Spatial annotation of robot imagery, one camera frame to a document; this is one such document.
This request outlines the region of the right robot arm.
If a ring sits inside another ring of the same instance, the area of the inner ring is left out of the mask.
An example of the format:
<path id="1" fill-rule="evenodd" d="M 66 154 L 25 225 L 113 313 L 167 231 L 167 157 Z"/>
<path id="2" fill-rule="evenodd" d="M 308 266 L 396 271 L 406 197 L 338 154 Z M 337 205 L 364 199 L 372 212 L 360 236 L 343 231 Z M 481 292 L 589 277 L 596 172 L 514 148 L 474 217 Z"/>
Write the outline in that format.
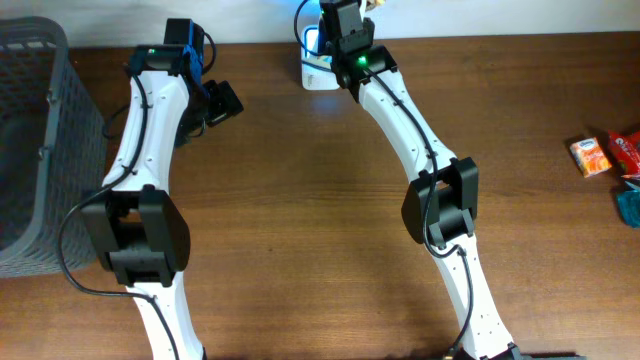
<path id="1" fill-rule="evenodd" d="M 373 41 L 361 1 L 321 0 L 322 50 L 338 85 L 377 122 L 399 157 L 408 189 L 401 207 L 412 239 L 434 260 L 460 327 L 449 359 L 519 359 L 497 311 L 477 249 L 479 170 L 458 158 L 411 99 L 390 51 Z"/>

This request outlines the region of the yellow snack bag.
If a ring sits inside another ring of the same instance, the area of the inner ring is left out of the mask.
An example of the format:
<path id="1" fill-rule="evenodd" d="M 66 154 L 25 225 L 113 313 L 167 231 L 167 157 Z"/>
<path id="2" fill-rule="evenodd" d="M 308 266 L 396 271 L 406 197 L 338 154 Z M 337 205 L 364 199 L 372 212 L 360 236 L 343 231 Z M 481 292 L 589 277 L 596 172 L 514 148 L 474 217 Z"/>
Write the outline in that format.
<path id="1" fill-rule="evenodd" d="M 367 0 L 365 11 L 370 12 L 386 4 L 386 0 Z"/>

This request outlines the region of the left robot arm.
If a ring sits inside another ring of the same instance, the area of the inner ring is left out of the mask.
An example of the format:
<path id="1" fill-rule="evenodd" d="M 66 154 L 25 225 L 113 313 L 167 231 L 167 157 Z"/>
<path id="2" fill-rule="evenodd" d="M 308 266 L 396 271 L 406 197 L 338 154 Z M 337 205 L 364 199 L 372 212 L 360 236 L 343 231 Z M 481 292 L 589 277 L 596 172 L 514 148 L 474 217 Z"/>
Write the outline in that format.
<path id="1" fill-rule="evenodd" d="M 188 18 L 170 18 L 159 45 L 135 48 L 127 75 L 131 97 L 119 149 L 102 187 L 79 207 L 101 266 L 117 296 L 132 299 L 156 359 L 203 359 L 192 324 L 184 272 L 189 227 L 170 197 L 176 148 L 242 112 L 226 81 L 204 81 L 212 41 Z"/>

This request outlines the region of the orange small packet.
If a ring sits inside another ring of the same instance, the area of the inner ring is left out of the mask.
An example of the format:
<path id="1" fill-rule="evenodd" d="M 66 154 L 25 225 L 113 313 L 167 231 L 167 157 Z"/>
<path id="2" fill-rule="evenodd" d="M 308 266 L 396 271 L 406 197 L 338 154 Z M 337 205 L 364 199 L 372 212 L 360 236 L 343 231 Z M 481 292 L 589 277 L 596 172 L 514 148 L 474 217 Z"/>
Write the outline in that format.
<path id="1" fill-rule="evenodd" d="M 569 149 L 584 178 L 612 168 L 612 164 L 595 137 L 575 142 Z"/>

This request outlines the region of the blue mouthwash bottle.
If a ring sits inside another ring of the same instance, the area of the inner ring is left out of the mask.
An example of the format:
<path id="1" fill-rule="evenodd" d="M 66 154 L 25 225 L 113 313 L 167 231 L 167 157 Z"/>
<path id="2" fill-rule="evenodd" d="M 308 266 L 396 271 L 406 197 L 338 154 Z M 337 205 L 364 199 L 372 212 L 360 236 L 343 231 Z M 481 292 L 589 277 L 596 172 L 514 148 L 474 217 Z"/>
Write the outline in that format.
<path id="1" fill-rule="evenodd" d="M 639 228 L 639 187 L 627 182 L 628 189 L 616 196 L 623 221 L 632 228 Z"/>

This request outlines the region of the red snack packet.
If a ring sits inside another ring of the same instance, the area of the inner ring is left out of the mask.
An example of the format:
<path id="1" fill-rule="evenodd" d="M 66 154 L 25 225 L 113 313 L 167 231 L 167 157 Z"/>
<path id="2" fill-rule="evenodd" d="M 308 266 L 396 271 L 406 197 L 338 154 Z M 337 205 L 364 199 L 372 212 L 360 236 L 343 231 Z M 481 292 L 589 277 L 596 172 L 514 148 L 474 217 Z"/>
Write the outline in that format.
<path id="1" fill-rule="evenodd" d="M 629 135 L 621 135 L 609 131 L 608 148 L 615 158 L 616 163 L 623 170 L 624 178 L 639 178 L 639 132 Z"/>

